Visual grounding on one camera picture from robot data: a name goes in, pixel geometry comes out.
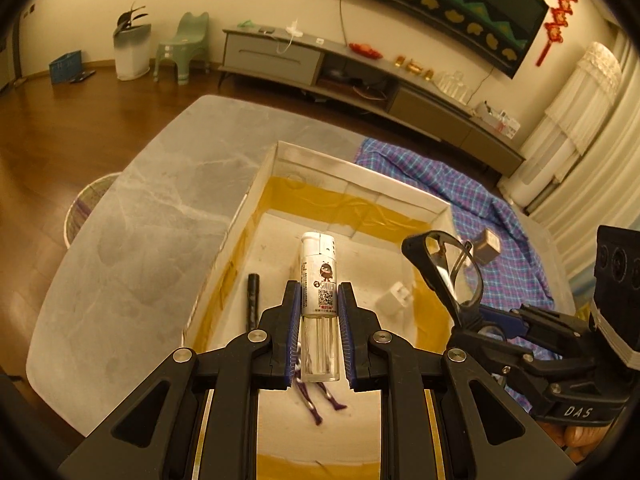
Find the person's right hand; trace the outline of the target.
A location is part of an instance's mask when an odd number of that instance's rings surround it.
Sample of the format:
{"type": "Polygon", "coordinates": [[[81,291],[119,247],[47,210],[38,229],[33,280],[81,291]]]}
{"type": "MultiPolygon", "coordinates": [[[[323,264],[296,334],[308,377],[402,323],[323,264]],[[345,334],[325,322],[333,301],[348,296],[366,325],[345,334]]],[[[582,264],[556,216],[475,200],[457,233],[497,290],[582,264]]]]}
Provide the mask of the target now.
{"type": "Polygon", "coordinates": [[[540,420],[537,424],[560,448],[564,448],[576,464],[585,460],[599,446],[610,429],[610,426],[562,426],[540,420]]]}

